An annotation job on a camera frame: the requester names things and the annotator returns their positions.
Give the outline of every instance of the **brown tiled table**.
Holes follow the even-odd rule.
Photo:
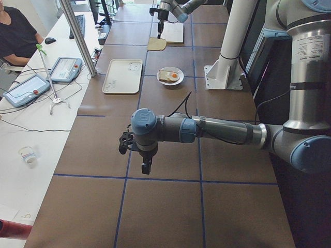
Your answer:
[[[139,154],[117,151],[136,109],[167,115],[190,91],[191,114],[254,119],[249,90],[205,89],[226,9],[202,6],[185,24],[184,44],[147,52],[157,21],[149,7],[120,7],[25,247],[294,247],[267,152],[210,139],[160,142],[143,175]],[[101,92],[113,58],[143,60],[139,93]],[[178,87],[158,83],[165,66],[184,72]]]

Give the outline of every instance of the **red cylinder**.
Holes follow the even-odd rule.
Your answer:
[[[0,238],[27,239],[31,229],[30,225],[0,220]]]

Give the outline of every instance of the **black keyboard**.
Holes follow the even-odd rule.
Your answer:
[[[81,33],[84,37],[84,34],[85,34],[85,15],[80,14],[80,15],[75,16],[75,18],[76,18],[76,21],[78,23],[78,27],[81,30]],[[72,30],[70,30],[69,39],[72,40],[73,38],[74,37],[73,37]]]

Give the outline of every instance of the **black mouse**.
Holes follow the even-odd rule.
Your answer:
[[[46,39],[45,39],[45,44],[52,44],[53,42],[56,42],[56,39],[55,38],[53,38],[53,37],[47,37]]]

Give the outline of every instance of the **white desk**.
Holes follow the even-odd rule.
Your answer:
[[[92,53],[94,48],[100,48],[97,39],[98,33],[94,28],[92,13],[84,14],[86,19],[85,42]],[[56,38],[57,41],[49,45],[42,44],[47,53],[45,61],[49,68],[53,66],[58,57],[82,58],[75,40],[69,40],[69,31],[66,18],[62,15],[48,35],[48,37]],[[30,67],[43,68],[38,51],[33,55],[25,70]],[[39,71],[41,73],[38,74],[46,77],[45,72]],[[23,73],[17,78],[17,81],[25,80],[32,73],[31,71]],[[0,102],[0,115],[3,120],[28,129],[71,129],[89,79],[88,69],[84,67],[76,79],[80,85],[73,82],[57,92],[60,98],[66,99],[82,87],[78,93],[67,100],[71,108],[62,103],[56,105],[53,115],[50,115],[52,101],[48,97],[41,96],[28,108],[10,114],[2,114],[16,110],[4,111],[12,108],[12,105],[3,98]],[[64,85],[55,85],[56,90],[63,87]],[[47,95],[53,98],[51,90],[47,92]],[[33,224],[68,135],[69,132],[63,131],[28,132],[0,121],[0,219]],[[26,164],[21,159],[18,150],[24,146],[33,148],[37,155],[35,162]],[[24,244],[24,240],[0,239],[0,247],[19,248]]]

